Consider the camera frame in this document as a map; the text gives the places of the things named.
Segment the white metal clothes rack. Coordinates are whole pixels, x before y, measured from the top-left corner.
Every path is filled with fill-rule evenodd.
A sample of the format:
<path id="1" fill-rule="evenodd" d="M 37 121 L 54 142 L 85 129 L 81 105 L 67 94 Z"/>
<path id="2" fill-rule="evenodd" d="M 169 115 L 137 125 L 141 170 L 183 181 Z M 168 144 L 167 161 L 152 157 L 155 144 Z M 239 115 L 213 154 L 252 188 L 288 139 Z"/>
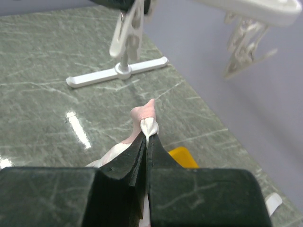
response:
<path id="1" fill-rule="evenodd" d="M 140 63 L 135 63 L 129 65 L 122 62 L 118 63 L 114 68 L 103 70 L 99 72 L 94 72 L 90 74 L 85 74 L 76 77 L 68 77 L 66 83 L 72 88 L 84 87 L 87 85 L 92 85 L 98 82 L 104 82 L 107 80 L 112 80 L 116 78 L 128 79 L 132 74 L 146 72 L 154 69 L 163 68 L 168 64 L 168 59 L 166 57 L 161 57 L 158 59 L 144 61 Z M 88 164 L 87 167 L 101 167 L 112 161 L 115 157 L 126 151 L 127 148 L 133 143 L 136 137 L 142 132 L 147 144 L 151 144 L 151 138 L 153 135 L 158 135 L 159 125 L 156 121 L 156 111 L 155 111 L 155 100 L 151 99 L 144 106 L 138 106 L 131 110 L 131 119 L 133 121 L 133 132 L 132 134 L 121 141 L 120 143 L 113 146 L 101 159 L 93 161 Z M 271 217 L 276 209 L 283 203 L 282 198 L 277 193 L 272 193 L 266 197 L 265 201 L 261 199 L 263 205 L 266 205 L 268 215 Z M 198 197 L 195 200 L 192 209 L 197 208 L 199 205 L 205 203 L 205 196 Z M 149 217 L 149 200 L 147 193 L 145 192 L 145 184 L 143 184 L 143 201 L 139 201 L 139 214 L 142 214 L 144 218 Z"/>

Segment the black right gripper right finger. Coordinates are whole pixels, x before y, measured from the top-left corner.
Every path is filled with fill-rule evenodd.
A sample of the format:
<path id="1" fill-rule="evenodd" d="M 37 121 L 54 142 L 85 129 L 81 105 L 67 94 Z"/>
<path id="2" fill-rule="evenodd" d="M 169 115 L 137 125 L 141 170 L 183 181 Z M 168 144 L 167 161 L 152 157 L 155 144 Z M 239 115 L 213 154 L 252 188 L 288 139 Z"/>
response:
<path id="1" fill-rule="evenodd" d="M 158 135 L 146 150 L 147 192 L 153 227 L 270 227 L 263 194 L 245 169 L 184 168 Z"/>

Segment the white end hanger clip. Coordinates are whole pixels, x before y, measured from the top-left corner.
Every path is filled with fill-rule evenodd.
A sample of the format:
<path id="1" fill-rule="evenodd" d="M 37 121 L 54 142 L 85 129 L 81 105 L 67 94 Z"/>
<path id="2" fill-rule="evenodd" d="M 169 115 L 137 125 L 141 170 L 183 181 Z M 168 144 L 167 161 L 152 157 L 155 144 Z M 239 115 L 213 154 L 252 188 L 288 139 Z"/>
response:
<path id="1" fill-rule="evenodd" d="M 115 27 L 109 54 L 112 58 L 120 58 L 125 53 L 137 61 L 140 58 L 144 24 L 144 1 L 134 1 L 128 12 L 120 12 Z"/>

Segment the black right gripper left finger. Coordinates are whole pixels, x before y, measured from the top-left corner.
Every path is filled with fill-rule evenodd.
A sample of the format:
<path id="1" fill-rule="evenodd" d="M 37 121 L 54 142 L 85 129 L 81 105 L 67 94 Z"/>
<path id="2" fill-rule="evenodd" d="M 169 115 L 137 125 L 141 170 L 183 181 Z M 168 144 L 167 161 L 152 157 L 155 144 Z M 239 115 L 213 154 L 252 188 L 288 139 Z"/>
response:
<path id="1" fill-rule="evenodd" d="M 143 217 L 146 138 L 102 167 L 6 167 L 3 227 L 136 227 Z"/>

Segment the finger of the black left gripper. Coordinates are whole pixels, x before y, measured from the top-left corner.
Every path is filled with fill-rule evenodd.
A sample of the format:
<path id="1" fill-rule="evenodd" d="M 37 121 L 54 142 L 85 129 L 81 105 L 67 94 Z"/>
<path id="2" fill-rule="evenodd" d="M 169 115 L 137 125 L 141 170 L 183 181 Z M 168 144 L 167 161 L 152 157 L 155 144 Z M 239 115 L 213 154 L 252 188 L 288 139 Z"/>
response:
<path id="1" fill-rule="evenodd" d="M 90 0 L 90 1 L 95 4 L 110 9 L 120 10 L 120 11 L 128 11 L 134 3 L 134 0 Z"/>
<path id="2" fill-rule="evenodd" d="M 144 15 L 150 15 L 156 6 L 156 0 L 144 0 Z"/>

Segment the yellow plastic tray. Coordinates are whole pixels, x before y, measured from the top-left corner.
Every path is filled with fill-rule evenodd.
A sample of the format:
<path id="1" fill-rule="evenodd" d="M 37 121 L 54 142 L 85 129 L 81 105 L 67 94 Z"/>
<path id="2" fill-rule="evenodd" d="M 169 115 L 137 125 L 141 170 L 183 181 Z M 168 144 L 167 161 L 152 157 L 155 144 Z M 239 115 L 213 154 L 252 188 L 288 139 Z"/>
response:
<path id="1" fill-rule="evenodd" d="M 186 147 L 177 147 L 168 153 L 183 168 L 199 168 L 197 162 Z"/>

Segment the white pink underwear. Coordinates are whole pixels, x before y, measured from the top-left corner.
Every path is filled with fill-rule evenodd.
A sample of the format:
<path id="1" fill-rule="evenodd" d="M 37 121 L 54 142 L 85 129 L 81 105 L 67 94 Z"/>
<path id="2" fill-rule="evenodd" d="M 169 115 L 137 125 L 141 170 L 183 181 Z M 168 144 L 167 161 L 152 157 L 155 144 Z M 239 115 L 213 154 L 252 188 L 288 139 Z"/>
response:
<path id="1" fill-rule="evenodd" d="M 96 168 L 87 210 L 89 227 L 138 227 L 148 217 L 146 151 L 159 132 L 155 100 L 131 110 L 131 135 L 87 165 Z"/>

